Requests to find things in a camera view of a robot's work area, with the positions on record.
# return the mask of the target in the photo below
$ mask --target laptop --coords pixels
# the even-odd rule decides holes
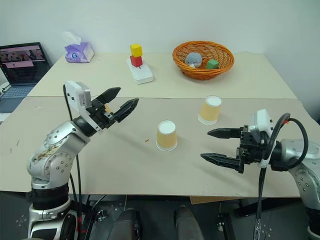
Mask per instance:
[[[50,69],[40,42],[0,46],[0,68],[11,87],[0,97],[0,113],[12,113]]]

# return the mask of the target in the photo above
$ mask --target gray plush toy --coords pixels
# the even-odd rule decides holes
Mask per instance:
[[[202,57],[197,52],[190,52],[185,58],[185,64],[193,68],[198,68],[202,64]]]

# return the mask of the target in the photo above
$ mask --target green cube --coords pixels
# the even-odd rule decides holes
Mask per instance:
[[[214,60],[214,59],[211,59],[207,62],[205,68],[206,69],[217,69],[218,68],[218,65],[219,65],[219,62]]]

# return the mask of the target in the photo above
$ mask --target yellow cube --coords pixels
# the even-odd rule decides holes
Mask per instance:
[[[132,56],[134,56],[135,58],[142,56],[142,47],[140,46],[140,44],[131,44],[130,49]]]

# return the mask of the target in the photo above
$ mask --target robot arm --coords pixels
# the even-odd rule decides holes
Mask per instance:
[[[91,136],[115,122],[120,123],[139,101],[138,98],[129,100],[113,113],[106,111],[105,104],[116,97],[120,87],[110,88],[92,101],[89,88],[82,83],[68,81],[65,91],[69,105],[80,116],[49,132],[27,163],[32,187],[27,193],[32,202],[29,238],[73,239],[76,220],[68,214],[71,204],[68,182],[74,158]]]
[[[280,128],[290,117],[288,113],[283,116]],[[304,140],[284,139],[281,142],[270,143],[276,130],[272,122],[267,111],[263,109],[250,116],[249,125],[211,130],[207,134],[216,138],[240,139],[236,158],[218,153],[202,153],[201,157],[215,165],[235,169],[239,173],[244,172],[245,164],[251,163],[257,163],[260,168],[270,164],[274,171],[289,171],[306,206],[309,216],[309,235],[311,239],[320,240],[320,145],[307,141],[305,158],[298,163],[305,147]],[[272,150],[271,154],[268,154],[270,145]]]

